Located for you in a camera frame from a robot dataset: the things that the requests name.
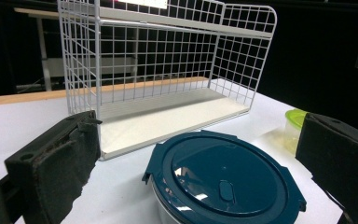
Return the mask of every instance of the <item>white table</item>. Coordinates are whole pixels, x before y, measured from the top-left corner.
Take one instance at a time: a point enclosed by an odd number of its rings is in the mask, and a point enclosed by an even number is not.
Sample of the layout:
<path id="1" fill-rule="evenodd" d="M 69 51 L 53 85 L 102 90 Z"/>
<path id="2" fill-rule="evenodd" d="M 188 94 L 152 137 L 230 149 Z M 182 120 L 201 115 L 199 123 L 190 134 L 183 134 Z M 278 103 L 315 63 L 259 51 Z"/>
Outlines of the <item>white table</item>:
<path id="1" fill-rule="evenodd" d="M 296 223 L 335 224 L 342 211 L 311 180 L 310 172 L 282 146 L 284 113 L 289 109 L 292 109 L 290 105 L 258 93 L 249 114 L 204 129 L 237 135 L 289 168 L 308 203 L 307 211 L 299 213 Z M 64 98 L 0 105 L 0 178 L 7 174 L 4 165 L 7 157 L 67 116 Z M 159 224 L 157 199 L 150 186 L 141 181 L 153 147 L 109 161 L 97 161 L 89 183 L 63 223 Z"/>

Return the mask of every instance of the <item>white shelf board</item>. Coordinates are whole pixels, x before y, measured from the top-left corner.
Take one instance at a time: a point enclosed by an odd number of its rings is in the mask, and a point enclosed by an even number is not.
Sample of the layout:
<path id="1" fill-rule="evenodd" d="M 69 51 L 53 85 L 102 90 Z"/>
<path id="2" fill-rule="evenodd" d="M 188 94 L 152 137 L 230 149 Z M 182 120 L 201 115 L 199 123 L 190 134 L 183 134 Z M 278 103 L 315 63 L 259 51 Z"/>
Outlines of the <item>white shelf board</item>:
<path id="1" fill-rule="evenodd" d="M 102 160 L 155 144 L 249 110 L 210 89 L 183 91 L 104 105 L 101 108 Z"/>

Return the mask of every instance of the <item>metal wire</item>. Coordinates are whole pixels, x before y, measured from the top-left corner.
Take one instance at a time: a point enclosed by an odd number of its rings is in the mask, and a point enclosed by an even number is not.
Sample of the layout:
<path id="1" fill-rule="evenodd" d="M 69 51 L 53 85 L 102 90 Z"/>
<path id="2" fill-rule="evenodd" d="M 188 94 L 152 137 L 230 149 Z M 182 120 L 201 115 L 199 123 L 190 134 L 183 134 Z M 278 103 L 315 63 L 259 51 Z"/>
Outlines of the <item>metal wire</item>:
<path id="1" fill-rule="evenodd" d="M 70 113 L 202 88 L 252 105 L 277 22 L 272 8 L 120 1 L 58 2 Z M 142 20 L 123 20 L 132 12 Z"/>

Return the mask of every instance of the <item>dark teal lid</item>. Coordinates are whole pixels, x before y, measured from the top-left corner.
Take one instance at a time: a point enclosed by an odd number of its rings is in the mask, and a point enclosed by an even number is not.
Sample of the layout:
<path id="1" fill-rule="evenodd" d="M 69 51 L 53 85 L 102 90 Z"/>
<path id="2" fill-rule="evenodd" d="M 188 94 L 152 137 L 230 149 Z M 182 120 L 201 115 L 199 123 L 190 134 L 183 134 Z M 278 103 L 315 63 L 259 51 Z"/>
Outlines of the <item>dark teal lid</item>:
<path id="1" fill-rule="evenodd" d="M 157 145 L 144 181 L 190 223 L 294 223 L 306 202 L 285 167 L 232 135 L 201 131 Z"/>

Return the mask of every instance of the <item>round container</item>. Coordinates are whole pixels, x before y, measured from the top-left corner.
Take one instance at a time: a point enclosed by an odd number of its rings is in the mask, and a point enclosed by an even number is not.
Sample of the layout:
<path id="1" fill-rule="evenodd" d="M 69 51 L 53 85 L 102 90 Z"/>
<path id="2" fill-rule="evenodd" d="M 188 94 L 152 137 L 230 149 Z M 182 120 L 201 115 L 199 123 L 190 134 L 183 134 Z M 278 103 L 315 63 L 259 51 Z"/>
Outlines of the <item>round container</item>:
<path id="1" fill-rule="evenodd" d="M 285 113 L 286 125 L 284 128 L 283 143 L 287 150 L 289 150 L 294 155 L 296 155 L 298 139 L 300 137 L 306 114 L 306 111 L 300 109 L 288 110 Z"/>
<path id="2" fill-rule="evenodd" d="M 183 133 L 145 171 L 163 223 L 294 223 L 306 202 L 287 168 L 235 136 Z"/>

